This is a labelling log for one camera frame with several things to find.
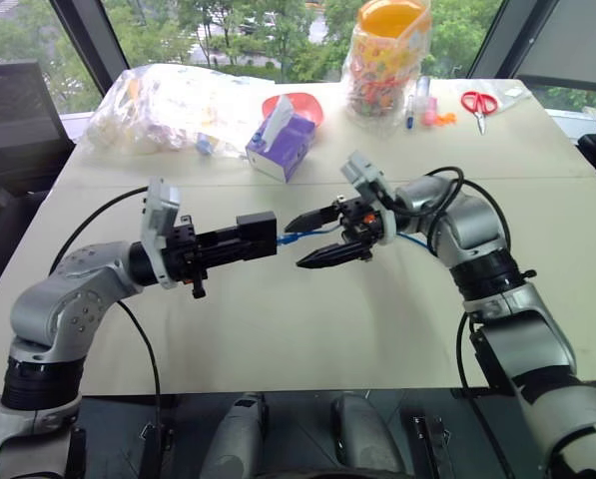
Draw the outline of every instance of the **gray floor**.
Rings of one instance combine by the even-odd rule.
[[[338,465],[329,434],[329,411],[337,391],[267,393],[271,421],[262,471]],[[165,416],[176,421],[175,447],[169,477],[198,476],[213,433],[238,394],[179,396]],[[503,477],[472,411],[449,389],[372,390],[368,399],[387,423],[400,449],[407,472],[412,468],[408,439],[402,427],[407,411],[438,415],[450,433],[448,452],[457,478]],[[516,477],[538,478],[539,457],[511,398],[483,397],[480,406],[514,469]],[[79,423],[88,438],[88,478],[136,478],[144,441],[144,426],[152,421],[148,405],[86,398]]]

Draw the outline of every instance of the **tissue box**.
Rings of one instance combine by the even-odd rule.
[[[268,121],[269,118],[264,120],[249,141],[247,157],[254,168],[286,183],[310,148],[315,136],[315,123],[293,113],[265,152],[267,144],[261,140],[261,135]]]

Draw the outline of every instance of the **white table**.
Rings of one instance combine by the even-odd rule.
[[[484,137],[455,105],[456,127],[377,140],[342,116],[333,85],[277,88],[311,91],[327,118],[319,145],[287,186],[237,160],[201,161],[188,153],[91,158],[76,149],[0,280],[0,390],[12,302],[46,274],[64,239],[101,203],[145,184],[150,175],[163,175],[181,186],[181,213],[194,217],[199,232],[263,210],[274,210],[283,227],[338,193],[352,194],[337,170],[355,148],[369,153],[395,183],[454,164],[489,189],[506,211],[520,266],[539,273],[535,282],[576,350],[580,377],[596,379],[596,177],[534,100],[490,118]],[[456,95],[451,82],[433,82],[433,89],[441,106]],[[329,142],[342,139],[334,152]],[[409,152],[406,158],[395,157],[403,152]],[[122,202],[75,246],[136,240],[140,208],[139,198]],[[461,298],[449,272],[405,240],[377,247],[370,263],[294,266],[335,240],[303,239],[281,247],[276,257],[212,269],[208,296],[200,300],[183,286],[152,286],[129,299],[154,343],[163,391],[457,385],[454,335]],[[471,350],[467,343],[464,348]],[[465,353],[465,366],[471,382],[483,384],[471,353]],[[144,345],[116,307],[98,331],[82,391],[153,392]]]

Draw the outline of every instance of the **window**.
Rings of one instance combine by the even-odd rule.
[[[426,74],[464,77],[502,0],[433,0]],[[133,67],[198,65],[282,83],[339,80],[365,0],[103,0]]]
[[[95,110],[101,100],[48,0],[0,1],[0,63],[37,60],[59,113]]]
[[[530,83],[526,86],[544,108],[596,114],[596,92]]]

